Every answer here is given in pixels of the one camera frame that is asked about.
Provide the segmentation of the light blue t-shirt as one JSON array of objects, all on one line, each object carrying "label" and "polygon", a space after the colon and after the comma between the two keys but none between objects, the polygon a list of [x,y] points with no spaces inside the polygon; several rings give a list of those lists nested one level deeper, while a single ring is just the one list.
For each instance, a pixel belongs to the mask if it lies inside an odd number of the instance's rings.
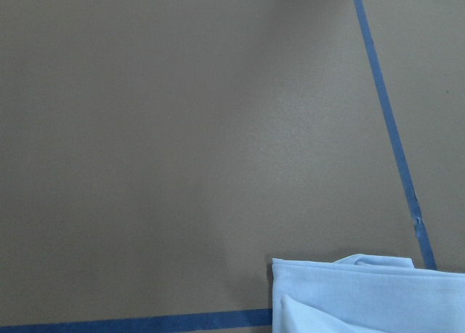
[{"label": "light blue t-shirt", "polygon": [[272,261],[274,332],[463,332],[464,275],[354,254]]}]

